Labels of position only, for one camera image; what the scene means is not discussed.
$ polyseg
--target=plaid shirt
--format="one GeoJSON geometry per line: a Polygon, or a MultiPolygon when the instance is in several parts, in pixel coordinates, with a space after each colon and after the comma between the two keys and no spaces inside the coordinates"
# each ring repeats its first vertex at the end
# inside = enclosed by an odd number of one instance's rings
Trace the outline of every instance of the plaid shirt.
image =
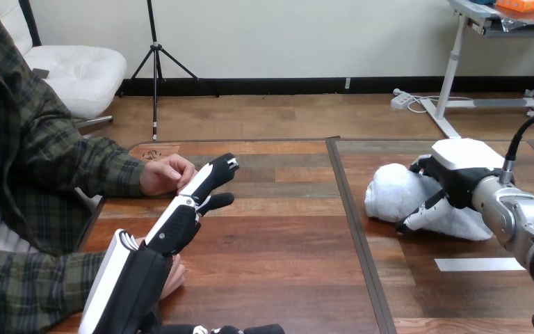
{"type": "Polygon", "coordinates": [[[0,252],[0,333],[36,333],[83,309],[102,253],[73,253],[91,213],[74,196],[140,196],[143,163],[83,138],[0,21],[0,212],[40,253],[0,252]]]}

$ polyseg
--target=white wall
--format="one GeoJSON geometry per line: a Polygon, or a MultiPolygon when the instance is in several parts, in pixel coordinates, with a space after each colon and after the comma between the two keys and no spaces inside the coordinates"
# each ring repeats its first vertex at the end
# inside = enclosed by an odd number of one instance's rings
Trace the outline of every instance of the white wall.
{"type": "MultiPolygon", "coordinates": [[[[442,76],[445,0],[154,0],[159,42],[204,78],[442,76]]],[[[149,49],[146,0],[32,0],[42,43],[109,47],[127,77],[149,49]]],[[[534,40],[467,31],[458,75],[534,75],[534,40]]],[[[166,57],[165,77],[187,77],[166,57]]],[[[152,60],[139,77],[152,77],[152,60]]]]}

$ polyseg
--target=black cable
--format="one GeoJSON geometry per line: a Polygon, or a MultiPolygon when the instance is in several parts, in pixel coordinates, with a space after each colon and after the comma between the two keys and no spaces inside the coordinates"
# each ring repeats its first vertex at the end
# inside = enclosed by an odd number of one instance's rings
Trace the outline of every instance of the black cable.
{"type": "Polygon", "coordinates": [[[517,149],[519,149],[519,144],[521,143],[521,138],[523,133],[534,123],[534,116],[529,118],[523,125],[519,128],[515,136],[512,137],[510,145],[508,147],[507,154],[505,156],[506,160],[514,161],[517,158],[517,149]]]}

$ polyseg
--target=silver robotic arm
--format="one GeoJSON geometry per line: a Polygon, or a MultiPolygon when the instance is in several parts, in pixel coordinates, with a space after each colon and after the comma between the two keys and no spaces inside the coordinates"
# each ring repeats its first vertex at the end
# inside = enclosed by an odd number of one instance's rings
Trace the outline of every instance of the silver robotic arm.
{"type": "Polygon", "coordinates": [[[486,177],[474,189],[472,205],[534,281],[534,195],[500,183],[498,177],[486,177]]]}
{"type": "Polygon", "coordinates": [[[435,178],[442,190],[396,224],[411,233],[447,215],[454,208],[480,212],[499,243],[515,255],[534,281],[534,195],[512,180],[512,162],[488,145],[471,139],[447,139],[420,156],[413,173],[435,178]]]}

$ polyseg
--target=shirt sleeve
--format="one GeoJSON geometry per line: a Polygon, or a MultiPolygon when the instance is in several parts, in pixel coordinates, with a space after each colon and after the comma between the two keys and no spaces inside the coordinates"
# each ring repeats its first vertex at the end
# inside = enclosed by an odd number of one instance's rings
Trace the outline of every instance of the shirt sleeve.
{"type": "MultiPolygon", "coordinates": [[[[58,99],[46,96],[46,99],[58,99]]],[[[145,162],[107,138],[84,138],[59,104],[24,126],[16,164],[32,181],[51,190],[80,188],[87,196],[139,197],[145,162]]]]}
{"type": "Polygon", "coordinates": [[[0,333],[43,333],[82,311],[104,256],[0,252],[0,333]]]}

